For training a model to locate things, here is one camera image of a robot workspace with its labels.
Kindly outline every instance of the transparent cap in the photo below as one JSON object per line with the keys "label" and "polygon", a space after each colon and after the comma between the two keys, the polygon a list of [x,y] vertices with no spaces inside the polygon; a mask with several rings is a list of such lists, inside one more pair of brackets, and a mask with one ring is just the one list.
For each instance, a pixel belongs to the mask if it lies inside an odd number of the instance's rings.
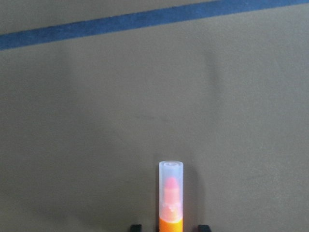
{"label": "transparent cap", "polygon": [[167,222],[183,218],[183,163],[159,163],[159,216]]}

